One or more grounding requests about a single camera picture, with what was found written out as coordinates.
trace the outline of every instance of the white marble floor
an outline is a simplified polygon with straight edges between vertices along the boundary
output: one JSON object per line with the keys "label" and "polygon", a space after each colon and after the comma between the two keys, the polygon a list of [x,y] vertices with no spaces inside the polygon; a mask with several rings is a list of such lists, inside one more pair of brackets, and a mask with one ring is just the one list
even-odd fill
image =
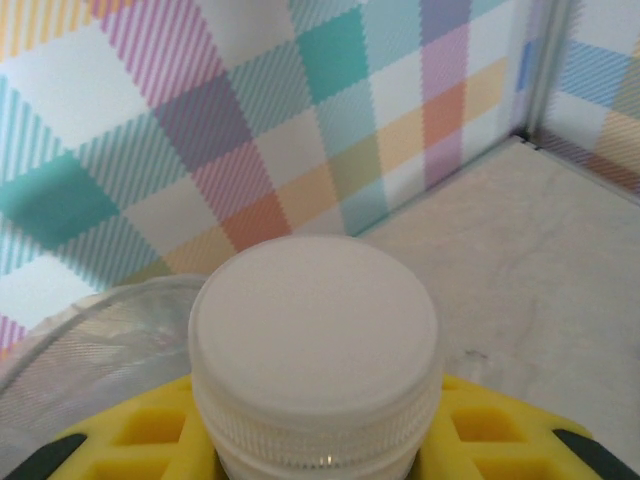
{"label": "white marble floor", "polygon": [[365,239],[428,286],[452,373],[640,471],[640,207],[513,142]]}

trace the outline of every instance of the pastel plaid pattern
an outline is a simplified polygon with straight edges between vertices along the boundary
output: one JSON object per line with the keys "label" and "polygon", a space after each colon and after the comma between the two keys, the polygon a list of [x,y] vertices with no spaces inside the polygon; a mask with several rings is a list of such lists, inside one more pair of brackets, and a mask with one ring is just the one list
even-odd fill
{"label": "pastel plaid pattern", "polygon": [[576,2],[541,143],[640,198],[637,18],[639,2]]}
{"label": "pastel plaid pattern", "polygon": [[536,3],[0,0],[0,350],[112,285],[369,228],[514,126]]}

